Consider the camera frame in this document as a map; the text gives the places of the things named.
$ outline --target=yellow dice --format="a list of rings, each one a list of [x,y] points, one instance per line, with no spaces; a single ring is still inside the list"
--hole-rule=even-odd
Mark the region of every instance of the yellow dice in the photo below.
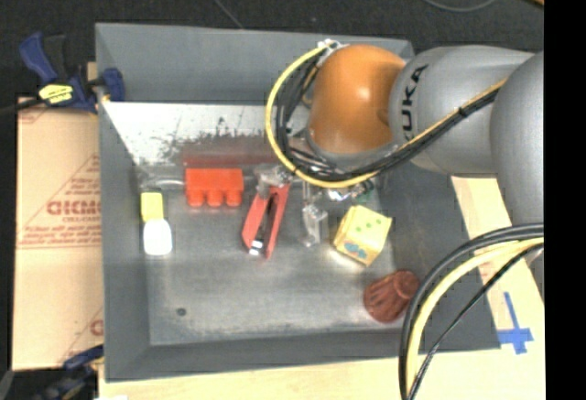
[[[361,205],[352,206],[342,218],[333,245],[342,254],[370,265],[385,247],[392,218]]]

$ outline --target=blue clamp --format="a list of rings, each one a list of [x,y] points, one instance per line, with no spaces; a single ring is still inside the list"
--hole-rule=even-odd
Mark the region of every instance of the blue clamp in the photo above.
[[[84,388],[92,384],[95,371],[90,362],[103,357],[103,345],[76,354],[63,363],[65,375],[57,382],[35,393],[30,400],[71,400]]]
[[[112,101],[125,99],[122,74],[116,68],[104,70],[97,80],[84,81],[81,70],[69,74],[63,62],[65,37],[56,36],[43,40],[40,32],[24,40],[20,46],[20,57],[27,67],[40,78],[38,96],[49,107],[70,107],[97,113],[97,98],[92,87],[102,84]]]

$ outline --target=cardboard sheet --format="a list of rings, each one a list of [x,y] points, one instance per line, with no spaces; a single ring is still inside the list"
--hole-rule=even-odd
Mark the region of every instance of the cardboard sheet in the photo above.
[[[103,342],[97,117],[27,109],[17,142],[15,371]]]

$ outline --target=red toy block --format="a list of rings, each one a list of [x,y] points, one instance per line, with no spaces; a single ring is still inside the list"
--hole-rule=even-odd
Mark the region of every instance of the red toy block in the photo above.
[[[185,196],[190,206],[207,202],[217,208],[224,203],[231,207],[242,204],[244,176],[238,168],[186,168]]]

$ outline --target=white cap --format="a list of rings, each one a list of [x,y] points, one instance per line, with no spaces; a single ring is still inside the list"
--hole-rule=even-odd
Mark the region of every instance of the white cap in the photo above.
[[[147,255],[166,255],[173,250],[173,236],[167,220],[148,220],[143,227]]]

